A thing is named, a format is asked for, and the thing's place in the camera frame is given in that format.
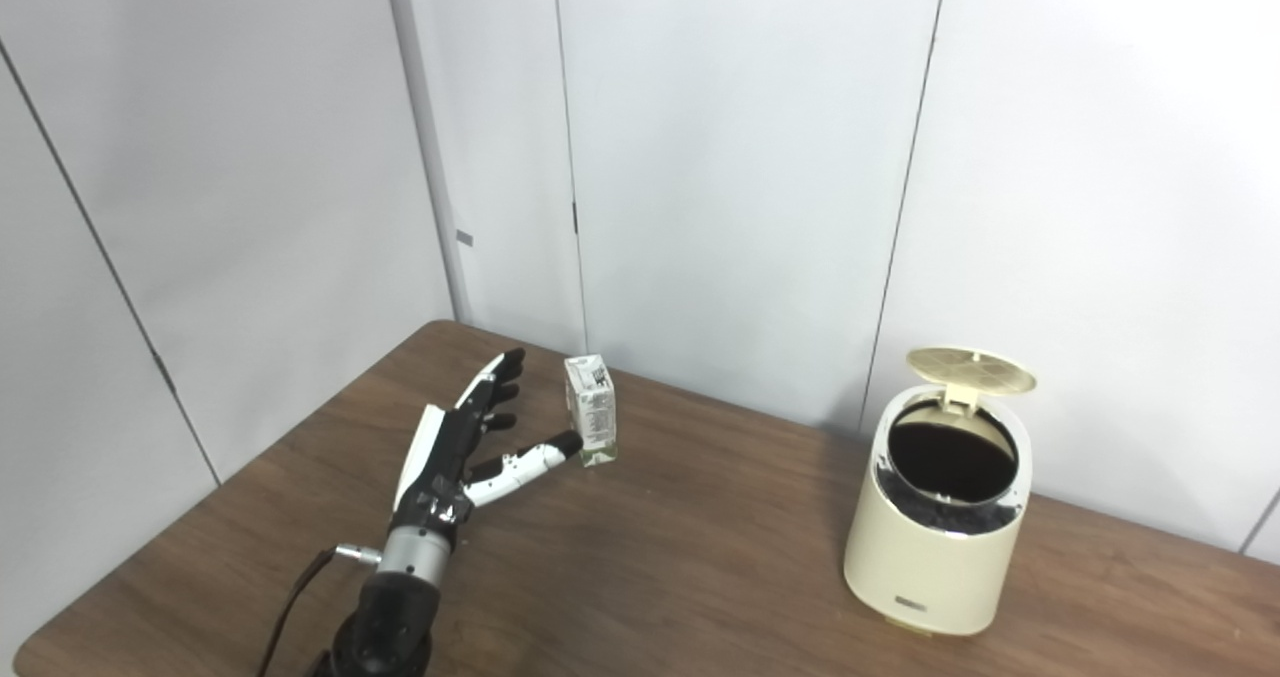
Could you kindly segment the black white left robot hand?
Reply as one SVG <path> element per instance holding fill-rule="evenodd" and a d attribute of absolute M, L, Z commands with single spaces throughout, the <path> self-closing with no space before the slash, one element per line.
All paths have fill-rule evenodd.
<path fill-rule="evenodd" d="M 499 413 L 497 407 L 518 395 L 525 357 L 522 348 L 497 354 L 475 372 L 454 404 L 428 404 L 401 468 L 389 535 L 453 540 L 475 509 L 518 491 L 581 452 L 582 436 L 567 430 L 470 465 L 483 436 L 515 426 L 515 413 Z"/>

